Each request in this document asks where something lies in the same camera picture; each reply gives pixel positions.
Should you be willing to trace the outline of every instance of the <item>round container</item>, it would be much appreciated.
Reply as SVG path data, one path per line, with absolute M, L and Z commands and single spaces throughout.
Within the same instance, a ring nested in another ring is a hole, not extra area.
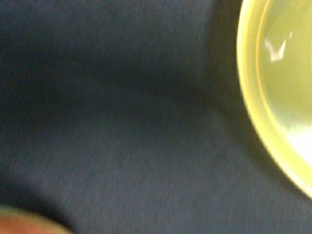
M 241 91 L 273 159 L 312 198 L 312 2 L 244 0 L 237 36 Z

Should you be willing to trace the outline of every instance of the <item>navy cloth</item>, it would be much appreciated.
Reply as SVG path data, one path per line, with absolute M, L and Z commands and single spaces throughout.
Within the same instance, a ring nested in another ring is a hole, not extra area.
M 1 1 L 0 204 L 78 234 L 310 233 L 242 102 L 240 5 Z

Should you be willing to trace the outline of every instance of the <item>dark blue fabric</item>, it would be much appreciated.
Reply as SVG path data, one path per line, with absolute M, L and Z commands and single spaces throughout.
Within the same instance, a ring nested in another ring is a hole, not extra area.
M 239 92 L 240 1 L 2 1 L 0 203 L 78 234 L 310 233 Z

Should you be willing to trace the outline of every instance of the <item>fabric surface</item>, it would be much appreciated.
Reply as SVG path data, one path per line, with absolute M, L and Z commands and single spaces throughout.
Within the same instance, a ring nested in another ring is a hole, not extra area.
M 242 105 L 240 4 L 2 1 L 0 204 L 78 234 L 310 233 Z

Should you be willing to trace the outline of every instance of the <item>yellow plastic container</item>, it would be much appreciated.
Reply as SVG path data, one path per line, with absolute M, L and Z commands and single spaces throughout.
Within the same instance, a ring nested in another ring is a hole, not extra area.
M 241 91 L 286 175 L 312 198 L 312 1 L 244 0 L 237 36 Z

